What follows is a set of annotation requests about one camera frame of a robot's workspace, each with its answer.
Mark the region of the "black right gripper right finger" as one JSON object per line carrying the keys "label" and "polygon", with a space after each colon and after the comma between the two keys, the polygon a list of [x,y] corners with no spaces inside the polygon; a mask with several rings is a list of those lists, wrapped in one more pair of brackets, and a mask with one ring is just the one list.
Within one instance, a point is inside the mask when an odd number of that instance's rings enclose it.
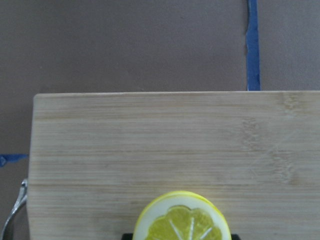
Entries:
{"label": "black right gripper right finger", "polygon": [[238,234],[231,234],[232,240],[241,240],[240,236]]}

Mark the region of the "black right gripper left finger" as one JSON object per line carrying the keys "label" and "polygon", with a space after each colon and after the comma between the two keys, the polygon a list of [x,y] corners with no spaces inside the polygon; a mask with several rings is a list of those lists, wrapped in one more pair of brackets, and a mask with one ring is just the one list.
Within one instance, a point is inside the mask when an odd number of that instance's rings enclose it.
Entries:
{"label": "black right gripper left finger", "polygon": [[132,240],[133,239],[133,233],[124,233],[121,236],[121,240]]}

